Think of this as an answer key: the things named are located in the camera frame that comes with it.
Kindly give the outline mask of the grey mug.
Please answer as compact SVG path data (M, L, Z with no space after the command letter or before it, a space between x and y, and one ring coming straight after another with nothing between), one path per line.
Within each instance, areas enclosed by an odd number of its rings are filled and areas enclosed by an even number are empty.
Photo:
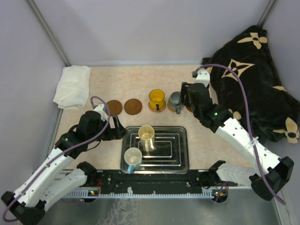
M179 105L180 108L181 108L181 103L180 103L180 92L179 91L175 91L173 92L170 97L169 97L169 100L168 100L168 104L170 105Z

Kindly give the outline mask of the white mug blue handle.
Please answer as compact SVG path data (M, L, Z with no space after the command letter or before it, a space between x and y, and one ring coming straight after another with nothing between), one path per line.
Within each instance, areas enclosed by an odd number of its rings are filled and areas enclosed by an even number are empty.
M138 148L129 148L124 154L124 160L128 165L127 173L131 174L134 169L141 165L143 159L142 152Z

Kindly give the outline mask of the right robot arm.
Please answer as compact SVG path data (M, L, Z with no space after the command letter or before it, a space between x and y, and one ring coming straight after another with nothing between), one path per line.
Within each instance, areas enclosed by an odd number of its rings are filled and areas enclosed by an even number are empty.
M192 109L204 127L228 141L251 164L244 167L217 161L210 168L212 184L229 181L251 187L259 197L270 201L288 183L294 167L292 159L278 156L251 138L232 113L212 102L204 84L183 82L180 101Z

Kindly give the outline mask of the yellow cup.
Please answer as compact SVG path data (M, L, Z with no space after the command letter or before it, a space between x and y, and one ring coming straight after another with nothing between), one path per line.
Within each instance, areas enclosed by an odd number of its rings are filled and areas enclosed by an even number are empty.
M165 100L165 93L160 89L154 89L149 93L149 101L159 102Z

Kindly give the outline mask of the woven rattan coaster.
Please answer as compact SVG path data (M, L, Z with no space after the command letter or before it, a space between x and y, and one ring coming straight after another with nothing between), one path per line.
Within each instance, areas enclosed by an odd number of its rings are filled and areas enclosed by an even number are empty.
M181 113L181 108L179 105L170 105L170 104L167 104L167 108L173 112L173 113L176 113L176 114L180 114Z
M160 113L166 108L166 101L162 100L159 102L155 102L150 100L148 102L148 107L152 112Z

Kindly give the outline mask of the cream tall cup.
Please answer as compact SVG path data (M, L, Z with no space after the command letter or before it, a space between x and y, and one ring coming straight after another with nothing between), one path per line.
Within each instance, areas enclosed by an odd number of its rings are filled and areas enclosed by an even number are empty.
M140 138L141 145L144 147L146 152L154 150L155 142L155 130L149 125L144 125L139 128L138 136Z

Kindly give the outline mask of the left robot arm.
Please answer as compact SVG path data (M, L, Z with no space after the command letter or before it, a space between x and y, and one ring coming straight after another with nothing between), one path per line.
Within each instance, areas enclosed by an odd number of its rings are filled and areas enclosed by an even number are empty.
M98 180L97 170L84 161L59 181L55 181L64 168L81 153L89 150L93 142L122 139L127 130L117 116L112 117L114 127L105 112L87 111L79 123L72 126L56 142L50 155L32 176L15 191L6 191L1 200L5 212L11 212L23 225L36 225L58 200L80 186L92 186Z

